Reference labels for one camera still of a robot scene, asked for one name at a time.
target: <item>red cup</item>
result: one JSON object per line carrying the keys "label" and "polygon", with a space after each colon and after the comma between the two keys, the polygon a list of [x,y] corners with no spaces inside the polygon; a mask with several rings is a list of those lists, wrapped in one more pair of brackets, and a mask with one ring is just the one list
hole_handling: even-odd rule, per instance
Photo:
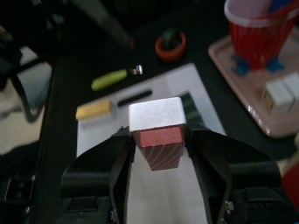
{"label": "red cup", "polygon": [[224,6],[234,59],[245,61],[250,70],[277,58],[299,15],[294,9],[280,17],[262,18],[269,4],[270,0],[228,0]]}

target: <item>wooden block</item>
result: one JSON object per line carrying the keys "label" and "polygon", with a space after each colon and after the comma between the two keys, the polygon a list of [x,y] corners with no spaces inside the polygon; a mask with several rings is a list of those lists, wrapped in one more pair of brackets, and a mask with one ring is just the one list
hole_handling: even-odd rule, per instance
{"label": "wooden block", "polygon": [[293,97],[293,104],[290,110],[299,109],[299,73],[290,73],[282,77],[282,83],[290,96]]}
{"label": "wooden block", "polygon": [[110,100],[96,101],[77,107],[76,119],[86,119],[94,116],[110,116],[112,102]]}
{"label": "wooden block", "polygon": [[289,112],[293,97],[289,95],[280,79],[272,80],[265,84],[262,100],[273,114],[280,115]]}
{"label": "wooden block", "polygon": [[140,147],[152,171],[178,167],[182,155],[182,128],[180,126],[140,131]]}

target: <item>black pen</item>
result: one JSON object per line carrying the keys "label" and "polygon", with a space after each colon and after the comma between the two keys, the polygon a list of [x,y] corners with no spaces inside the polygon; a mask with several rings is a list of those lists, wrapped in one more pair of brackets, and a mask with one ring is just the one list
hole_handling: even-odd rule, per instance
{"label": "black pen", "polygon": [[118,107],[125,106],[128,103],[134,102],[134,101],[142,99],[144,97],[146,97],[152,93],[153,93],[152,90],[145,90],[144,92],[141,92],[138,94],[134,94],[134,95],[126,97],[124,100],[118,101],[118,103],[116,105]]}

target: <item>red wooden block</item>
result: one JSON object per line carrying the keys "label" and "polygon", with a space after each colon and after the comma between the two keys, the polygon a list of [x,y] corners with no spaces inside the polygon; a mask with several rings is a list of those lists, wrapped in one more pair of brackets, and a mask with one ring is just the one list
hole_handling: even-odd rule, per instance
{"label": "red wooden block", "polygon": [[177,168],[182,154],[181,126],[142,130],[138,135],[138,148],[152,171]]}

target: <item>green object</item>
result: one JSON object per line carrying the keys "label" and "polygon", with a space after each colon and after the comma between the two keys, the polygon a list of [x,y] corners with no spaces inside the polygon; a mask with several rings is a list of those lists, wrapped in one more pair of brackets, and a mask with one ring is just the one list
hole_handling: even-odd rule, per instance
{"label": "green object", "polygon": [[181,41],[180,32],[176,31],[174,29],[168,29],[162,33],[162,49],[165,51],[174,49],[180,45],[181,42],[182,41]]}
{"label": "green object", "polygon": [[189,93],[185,93],[178,96],[181,98],[182,112],[185,116],[186,123],[204,125],[201,115],[196,109],[194,102]]}
{"label": "green object", "polygon": [[92,81],[90,88],[94,91],[98,91],[102,88],[106,88],[116,82],[121,81],[126,77],[126,70],[118,70],[112,73],[106,73]]}

